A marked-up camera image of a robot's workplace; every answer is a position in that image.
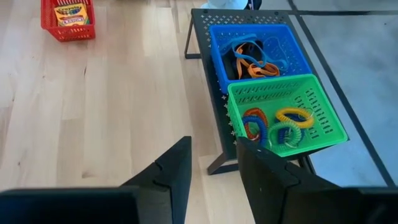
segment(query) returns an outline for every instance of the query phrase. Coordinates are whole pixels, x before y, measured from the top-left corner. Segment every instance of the blue spiral keychain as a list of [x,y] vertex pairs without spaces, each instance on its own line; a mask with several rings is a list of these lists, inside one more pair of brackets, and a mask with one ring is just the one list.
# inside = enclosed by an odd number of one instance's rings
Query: blue spiral keychain
[[248,122],[253,122],[259,126],[259,144],[264,147],[267,142],[267,127],[262,119],[258,116],[244,116],[242,121],[243,125],[247,124]]

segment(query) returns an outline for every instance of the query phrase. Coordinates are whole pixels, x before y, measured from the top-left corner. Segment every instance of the table leg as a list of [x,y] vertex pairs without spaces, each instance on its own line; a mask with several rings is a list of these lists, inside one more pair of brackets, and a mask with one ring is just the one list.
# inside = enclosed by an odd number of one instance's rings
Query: table leg
[[191,17],[191,23],[189,24],[188,37],[187,37],[187,43],[185,44],[184,55],[186,59],[200,59],[200,54],[188,54],[188,46],[189,46],[189,40],[191,39],[192,27],[193,27],[193,19]]
[[232,171],[239,170],[237,161],[235,164],[229,164],[229,165],[223,166],[223,164],[226,161],[227,161],[226,154],[222,153],[220,156],[217,157],[216,160],[214,160],[213,163],[210,164],[209,167],[207,167],[207,174],[208,175],[223,174],[226,172],[232,172]]

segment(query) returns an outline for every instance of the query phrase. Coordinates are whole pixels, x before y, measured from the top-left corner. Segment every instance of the orange lanyard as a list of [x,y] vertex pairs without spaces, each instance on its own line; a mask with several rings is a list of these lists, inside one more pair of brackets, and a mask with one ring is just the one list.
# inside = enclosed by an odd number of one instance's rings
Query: orange lanyard
[[[244,45],[245,44],[240,45],[236,49],[236,52],[239,54],[242,54]],[[265,77],[266,75],[267,76],[279,76],[280,75],[278,67],[272,63],[267,63],[264,68],[259,68],[254,63],[248,64],[247,61],[245,61],[245,59],[237,58],[236,59],[236,69],[238,71],[239,79],[242,78],[242,74],[243,74],[242,65],[247,68],[248,73],[252,78],[262,78],[262,77]]]

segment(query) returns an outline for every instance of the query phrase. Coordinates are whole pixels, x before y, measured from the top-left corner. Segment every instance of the spiral keychain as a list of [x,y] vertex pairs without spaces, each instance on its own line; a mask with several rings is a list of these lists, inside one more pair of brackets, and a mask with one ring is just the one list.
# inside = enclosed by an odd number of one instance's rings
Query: spiral keychain
[[[285,114],[297,114],[305,118],[305,121],[294,121],[288,118]],[[277,111],[275,116],[279,121],[291,121],[299,128],[311,128],[314,124],[314,118],[312,114],[301,108],[284,108]]]
[[[274,138],[273,135],[277,134],[276,132],[283,128],[290,128],[292,130],[292,134],[291,134],[292,138],[288,139],[288,141],[286,141],[284,144],[277,144],[277,143],[272,142],[272,139],[276,139],[276,138]],[[267,135],[268,143],[269,143],[268,148],[274,152],[286,151],[286,150],[289,150],[289,148],[296,147],[296,145],[301,140],[301,137],[302,137],[301,130],[297,126],[297,124],[295,124],[293,121],[279,122],[279,123],[272,125],[268,129],[268,135]]]
[[[298,122],[305,121],[305,118],[301,118],[300,115],[297,115],[297,114],[285,114],[285,116],[292,119],[293,121],[298,121]],[[289,136],[290,132],[291,132],[291,130],[289,128],[279,129],[278,130],[278,143],[279,144],[285,143],[285,138],[286,138],[286,136]],[[304,129],[301,129],[300,141],[303,140],[303,138],[304,138]]]
[[248,122],[256,123],[259,126],[259,144],[265,146],[267,141],[267,127],[263,120],[258,116],[244,116],[242,118],[243,125],[247,125]]
[[[258,116],[259,118],[261,118],[262,122],[266,125],[266,127],[268,127],[268,120],[266,115],[264,114],[264,112],[262,112],[262,110],[260,108],[251,108],[248,109],[246,112],[244,112],[243,116]],[[251,131],[250,131],[250,127],[249,124],[245,124],[244,125],[244,129],[246,130],[246,133],[248,135],[248,138],[250,140],[257,140],[257,138],[259,137],[259,133],[257,133],[257,135],[254,135]]]

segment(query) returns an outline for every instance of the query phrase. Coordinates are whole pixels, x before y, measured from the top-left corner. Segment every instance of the orange spiral keychain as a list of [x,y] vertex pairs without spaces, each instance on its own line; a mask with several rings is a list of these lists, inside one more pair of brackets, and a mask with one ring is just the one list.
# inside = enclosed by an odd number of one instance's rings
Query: orange spiral keychain
[[[266,124],[266,127],[268,127],[268,120],[266,115],[264,114],[264,112],[262,112],[262,110],[260,108],[251,108],[248,109],[246,112],[244,112],[243,116],[258,116],[259,118],[261,118],[261,120],[264,122],[264,124]],[[259,133],[257,133],[256,135],[253,134],[252,132],[250,132],[250,127],[249,124],[245,124],[244,125],[244,129],[246,130],[246,134],[248,135],[248,138],[250,140],[256,140],[259,137]]]

